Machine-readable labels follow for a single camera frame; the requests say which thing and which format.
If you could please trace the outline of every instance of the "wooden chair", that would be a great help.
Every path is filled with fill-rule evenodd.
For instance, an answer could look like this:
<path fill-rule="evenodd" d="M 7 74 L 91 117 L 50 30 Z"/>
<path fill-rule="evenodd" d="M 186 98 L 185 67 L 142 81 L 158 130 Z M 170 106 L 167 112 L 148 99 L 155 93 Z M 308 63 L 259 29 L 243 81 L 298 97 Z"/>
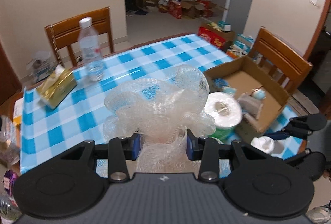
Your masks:
<path fill-rule="evenodd" d="M 260 28 L 254 46 L 248 56 L 252 58 L 256 53 L 260 53 L 263 56 L 259 66 L 263 67 L 267 63 L 266 60 L 273 64 L 269 71 L 271 77 L 274 76 L 278 69 L 282 71 L 283 74 L 278 79 L 279 84 L 282 85 L 285 79 L 289 78 L 285 89 L 290 94 L 299 87 L 312 69 L 312 64 L 308 63 L 264 27 Z"/>
<path fill-rule="evenodd" d="M 58 53 L 58 50 L 67 47 L 69 51 L 70 60 L 73 66 L 77 66 L 76 57 L 72 50 L 72 43 L 77 42 L 80 31 L 79 21 L 85 17 L 92 17 L 93 26 L 99 34 L 108 34 L 108 42 L 110 52 L 114 52 L 112 30 L 110 27 L 110 9 L 105 7 L 103 9 L 90 11 L 58 23 L 48 25 L 45 27 L 52 50 L 57 58 L 57 62 L 63 65 L 63 61 Z"/>

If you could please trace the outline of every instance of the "table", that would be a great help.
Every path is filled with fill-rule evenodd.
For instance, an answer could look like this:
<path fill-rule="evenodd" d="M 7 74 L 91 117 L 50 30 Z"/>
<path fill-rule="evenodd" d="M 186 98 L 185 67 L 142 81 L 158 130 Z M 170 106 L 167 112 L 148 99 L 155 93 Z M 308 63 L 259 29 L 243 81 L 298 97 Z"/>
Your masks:
<path fill-rule="evenodd" d="M 105 74 L 101 81 L 90 82 L 85 67 L 75 69 L 77 86 L 55 109 L 46 107 L 35 89 L 24 91 L 23 121 L 21 125 L 21 172 L 43 163 L 86 139 L 104 143 L 103 122 L 110 115 L 103 101 L 118 84 L 141 77 L 162 79 L 168 68 L 189 64 L 205 71 L 232 59 L 224 52 L 195 34 L 173 37 L 104 59 Z M 274 132 L 297 115 L 286 107 L 270 126 Z M 232 133 L 228 142 L 238 139 Z M 285 149 L 275 156 L 289 158 L 295 155 L 301 139 L 284 140 Z"/>

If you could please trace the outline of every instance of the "checkered tablecloth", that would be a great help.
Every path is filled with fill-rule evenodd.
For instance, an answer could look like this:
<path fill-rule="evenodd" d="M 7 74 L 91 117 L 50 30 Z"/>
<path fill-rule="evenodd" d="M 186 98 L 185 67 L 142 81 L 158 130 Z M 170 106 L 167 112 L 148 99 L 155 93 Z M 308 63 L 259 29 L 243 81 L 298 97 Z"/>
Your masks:
<path fill-rule="evenodd" d="M 104 59 L 105 74 L 101 81 L 90 82 L 85 67 L 74 71 L 78 85 L 55 110 L 40 100 L 35 89 L 24 91 L 21 126 L 21 172 L 47 161 L 86 139 L 104 143 L 102 126 L 110 112 L 104 99 L 110 89 L 124 81 L 149 77 L 163 79 L 166 69 L 189 64 L 202 72 L 231 58 L 197 35 L 186 35 L 156 42 Z M 270 132 L 285 126 L 297 115 L 286 107 L 270 126 Z M 229 142 L 239 138 L 235 133 Z M 288 138 L 285 149 L 276 156 L 288 158 L 297 153 L 301 140 Z"/>

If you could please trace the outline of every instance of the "metal screw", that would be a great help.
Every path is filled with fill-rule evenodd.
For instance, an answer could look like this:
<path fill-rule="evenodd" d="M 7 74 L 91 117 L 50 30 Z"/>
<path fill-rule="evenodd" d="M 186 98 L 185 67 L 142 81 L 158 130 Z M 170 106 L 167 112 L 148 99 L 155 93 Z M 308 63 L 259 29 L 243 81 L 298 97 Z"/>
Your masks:
<path fill-rule="evenodd" d="M 205 171 L 201 173 L 201 177 L 205 180 L 213 180 L 217 178 L 217 174 L 212 171 Z"/>
<path fill-rule="evenodd" d="M 110 178 L 115 181 L 123 181 L 126 179 L 126 174 L 123 172 L 115 172 L 110 175 Z"/>

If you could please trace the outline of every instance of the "mesh netting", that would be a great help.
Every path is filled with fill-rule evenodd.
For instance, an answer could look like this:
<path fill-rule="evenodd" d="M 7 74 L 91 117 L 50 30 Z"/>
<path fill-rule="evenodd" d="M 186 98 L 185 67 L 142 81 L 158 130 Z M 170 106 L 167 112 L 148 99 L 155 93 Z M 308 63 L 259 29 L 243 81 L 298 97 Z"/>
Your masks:
<path fill-rule="evenodd" d="M 181 65 L 164 80 L 136 79 L 120 84 L 105 98 L 112 116 L 105 120 L 106 141 L 142 134 L 137 172 L 195 172 L 198 162 L 186 156 L 186 128 L 195 136 L 215 132 L 214 119 L 204 113 L 209 86 L 203 73 Z"/>

